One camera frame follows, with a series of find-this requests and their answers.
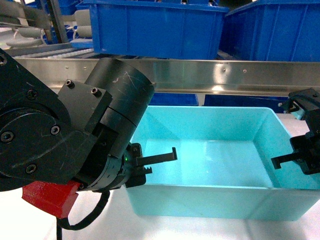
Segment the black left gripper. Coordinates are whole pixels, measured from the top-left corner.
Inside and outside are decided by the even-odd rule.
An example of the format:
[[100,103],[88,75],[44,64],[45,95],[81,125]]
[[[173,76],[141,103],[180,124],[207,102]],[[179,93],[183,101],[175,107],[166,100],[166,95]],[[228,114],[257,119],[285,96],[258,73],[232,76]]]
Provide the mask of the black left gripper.
[[153,165],[176,161],[177,150],[172,152],[142,157],[142,148],[139,143],[130,143],[119,158],[109,153],[110,147],[105,142],[95,144],[80,171],[74,180],[80,183],[79,192],[104,192],[142,186],[146,183],[146,174],[152,174]]

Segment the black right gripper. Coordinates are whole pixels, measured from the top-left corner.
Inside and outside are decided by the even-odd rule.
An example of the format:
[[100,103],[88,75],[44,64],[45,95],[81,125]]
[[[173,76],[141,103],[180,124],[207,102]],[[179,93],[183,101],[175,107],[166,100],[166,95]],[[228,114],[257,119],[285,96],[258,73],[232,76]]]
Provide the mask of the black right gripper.
[[282,163],[293,161],[300,166],[305,175],[319,173],[320,93],[313,88],[291,92],[280,106],[298,120],[304,120],[309,132],[290,138],[292,153],[271,158],[274,169],[281,169]]

